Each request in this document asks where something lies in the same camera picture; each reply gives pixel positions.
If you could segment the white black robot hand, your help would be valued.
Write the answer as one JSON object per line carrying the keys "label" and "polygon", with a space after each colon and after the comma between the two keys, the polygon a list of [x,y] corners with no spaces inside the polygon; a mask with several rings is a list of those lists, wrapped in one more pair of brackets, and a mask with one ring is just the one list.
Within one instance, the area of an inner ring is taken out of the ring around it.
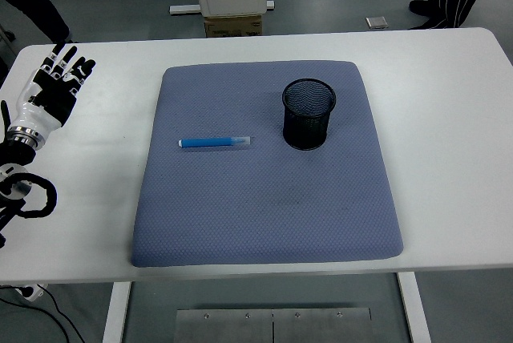
{"label": "white black robot hand", "polygon": [[53,47],[22,89],[8,132],[43,141],[65,125],[96,65],[93,59],[76,58],[77,51],[63,43]]}

